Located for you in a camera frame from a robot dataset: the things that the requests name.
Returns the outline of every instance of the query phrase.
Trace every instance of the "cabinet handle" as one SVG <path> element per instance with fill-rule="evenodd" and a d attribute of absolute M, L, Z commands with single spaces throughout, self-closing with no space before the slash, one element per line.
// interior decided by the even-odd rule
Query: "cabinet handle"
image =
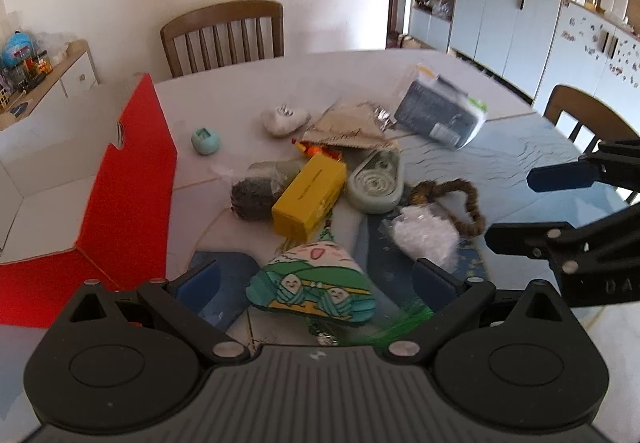
<path fill-rule="evenodd" d="M 604 38 L 604 44 L 602 45 L 602 51 L 600 53 L 604 53 L 607 49 L 607 42 L 609 42 L 609 32 L 607 32 L 607 36 Z"/>
<path fill-rule="evenodd" d="M 613 56 L 616 54 L 617 47 L 618 47 L 618 38 L 616 37 L 616 41 L 613 43 L 613 48 L 611 48 L 611 51 L 609 53 L 609 58 L 613 58 Z"/>

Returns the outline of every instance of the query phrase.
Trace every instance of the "mint green ball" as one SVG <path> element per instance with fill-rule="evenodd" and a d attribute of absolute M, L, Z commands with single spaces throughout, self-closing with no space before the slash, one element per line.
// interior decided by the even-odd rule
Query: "mint green ball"
<path fill-rule="evenodd" d="M 191 134 L 191 145 L 198 154 L 213 154 L 220 148 L 220 137 L 207 128 L 199 128 Z"/>

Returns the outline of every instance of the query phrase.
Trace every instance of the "gray ribbed panel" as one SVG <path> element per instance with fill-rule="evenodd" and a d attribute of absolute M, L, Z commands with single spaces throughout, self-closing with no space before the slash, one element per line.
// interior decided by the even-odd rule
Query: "gray ribbed panel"
<path fill-rule="evenodd" d="M 33 443 L 606 443 L 583 426 L 557 435 L 503 433 L 442 401 L 418 367 L 370 347 L 267 346 L 212 373 L 198 397 L 155 427 L 111 437 L 47 426 Z"/>

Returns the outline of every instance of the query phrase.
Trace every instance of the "barcode label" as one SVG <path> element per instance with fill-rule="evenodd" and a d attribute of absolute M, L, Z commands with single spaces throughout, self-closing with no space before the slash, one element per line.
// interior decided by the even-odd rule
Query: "barcode label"
<path fill-rule="evenodd" d="M 460 141 L 460 135 L 451 131 L 447 126 L 437 123 L 433 126 L 431 133 L 429 133 L 434 140 L 438 140 L 443 144 L 455 147 Z"/>

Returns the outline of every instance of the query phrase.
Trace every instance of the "chair backrest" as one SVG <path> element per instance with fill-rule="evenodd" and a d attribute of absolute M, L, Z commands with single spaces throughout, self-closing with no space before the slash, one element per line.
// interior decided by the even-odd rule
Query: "chair backrest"
<path fill-rule="evenodd" d="M 246 62 L 254 60 L 251 55 L 252 48 L 249 41 L 247 21 L 253 21 L 255 23 L 257 57 L 260 60 L 264 59 L 264 38 L 262 36 L 260 19 L 271 19 L 273 56 L 283 56 L 283 11 L 282 5 L 277 1 L 230 1 L 228 3 L 206 6 L 205 8 L 193 10 L 183 16 L 176 17 L 174 20 L 164 25 L 162 30 L 160 30 L 162 46 L 164 47 L 164 53 L 166 54 L 166 59 L 169 63 L 169 69 L 171 70 L 172 77 L 177 78 L 184 74 L 175 44 L 175 39 L 182 36 L 186 43 L 187 57 L 189 58 L 191 73 L 196 73 L 198 71 L 196 57 L 194 55 L 193 45 L 190 39 L 190 33 L 192 32 L 198 32 L 200 51 L 202 52 L 202 65 L 206 70 L 211 69 L 207 40 L 204 33 L 205 30 L 210 27 L 213 36 L 213 45 L 216 51 L 216 65 L 214 65 L 214 67 L 223 67 L 225 65 L 223 41 L 221 41 L 220 34 L 218 33 L 219 24 L 226 24 L 226 41 L 228 43 L 228 57 L 231 59 L 231 64 L 238 63 L 238 52 L 236 51 L 236 41 L 233 30 L 233 23 L 236 21 L 240 22 L 244 60 Z"/>
<path fill-rule="evenodd" d="M 563 111 L 578 120 L 569 135 L 569 140 L 575 142 L 583 127 L 587 127 L 593 133 L 593 139 L 584 150 L 586 154 L 593 152 L 600 140 L 613 142 L 638 138 L 638 133 L 625 120 L 598 99 L 572 87 L 556 86 L 546 106 L 545 118 L 556 126 Z M 631 203 L 637 195 L 637 192 L 632 192 L 626 202 Z"/>

